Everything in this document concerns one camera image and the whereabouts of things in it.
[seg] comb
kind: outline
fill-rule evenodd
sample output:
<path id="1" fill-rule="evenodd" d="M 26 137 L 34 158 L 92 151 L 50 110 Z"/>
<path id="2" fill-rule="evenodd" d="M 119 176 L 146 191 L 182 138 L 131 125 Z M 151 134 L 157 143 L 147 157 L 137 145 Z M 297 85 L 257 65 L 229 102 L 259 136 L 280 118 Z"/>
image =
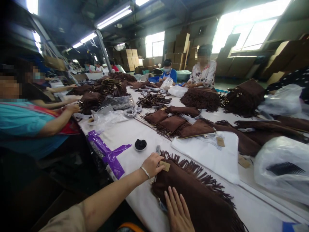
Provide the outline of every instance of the comb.
<path id="1" fill-rule="evenodd" d="M 290 162 L 270 165 L 266 168 L 266 170 L 271 171 L 276 176 L 281 176 L 285 174 L 299 174 L 305 172 L 303 169 Z"/>

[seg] red shirt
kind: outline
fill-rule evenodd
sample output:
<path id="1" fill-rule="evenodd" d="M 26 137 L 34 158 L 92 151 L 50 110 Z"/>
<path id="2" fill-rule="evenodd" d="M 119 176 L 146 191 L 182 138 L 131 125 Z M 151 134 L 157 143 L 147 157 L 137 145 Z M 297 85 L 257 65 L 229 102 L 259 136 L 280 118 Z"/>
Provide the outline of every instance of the red shirt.
<path id="1" fill-rule="evenodd" d="M 112 67 L 112 69 L 114 69 L 116 72 L 119 72 L 119 69 L 117 68 L 116 65 L 114 65 L 114 66 Z"/>

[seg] purple plastic wrap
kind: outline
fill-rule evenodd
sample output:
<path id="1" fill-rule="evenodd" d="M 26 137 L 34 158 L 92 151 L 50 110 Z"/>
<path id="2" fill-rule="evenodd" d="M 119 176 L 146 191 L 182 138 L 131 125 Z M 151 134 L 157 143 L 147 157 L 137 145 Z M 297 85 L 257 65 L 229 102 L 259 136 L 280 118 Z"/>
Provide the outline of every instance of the purple plastic wrap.
<path id="1" fill-rule="evenodd" d="M 126 149 L 130 148 L 132 145 L 122 145 L 114 151 L 111 151 L 95 131 L 90 131 L 88 135 L 88 140 L 93 141 L 98 147 L 98 149 L 105 155 L 103 157 L 103 162 L 105 164 L 108 164 L 116 178 L 120 179 L 120 177 L 125 173 L 125 171 L 123 170 L 116 156 L 121 154 Z"/>

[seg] floral blouse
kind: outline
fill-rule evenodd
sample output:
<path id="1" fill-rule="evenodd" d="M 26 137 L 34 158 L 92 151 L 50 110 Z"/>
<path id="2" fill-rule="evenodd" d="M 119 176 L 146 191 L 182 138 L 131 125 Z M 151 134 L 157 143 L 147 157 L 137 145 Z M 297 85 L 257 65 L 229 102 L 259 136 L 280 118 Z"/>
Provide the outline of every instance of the floral blouse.
<path id="1" fill-rule="evenodd" d="M 215 73 L 217 69 L 217 62 L 210 60 L 209 64 L 204 70 L 201 72 L 200 64 L 196 64 L 193 67 L 192 74 L 190 79 L 193 84 L 202 82 L 203 87 L 214 88 L 215 85 Z"/>

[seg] teal shirt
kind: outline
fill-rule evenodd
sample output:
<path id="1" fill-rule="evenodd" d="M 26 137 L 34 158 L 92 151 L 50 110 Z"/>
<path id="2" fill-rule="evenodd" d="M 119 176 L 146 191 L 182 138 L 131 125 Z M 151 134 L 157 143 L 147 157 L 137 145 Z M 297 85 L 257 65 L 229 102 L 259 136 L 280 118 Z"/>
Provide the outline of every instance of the teal shirt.
<path id="1" fill-rule="evenodd" d="M 10 102 L 10 104 L 27 106 L 30 102 Z M 17 153 L 28 154 L 36 160 L 56 150 L 68 136 L 20 139 L 35 137 L 45 124 L 54 117 L 24 109 L 21 107 L 0 104 L 0 146 Z"/>

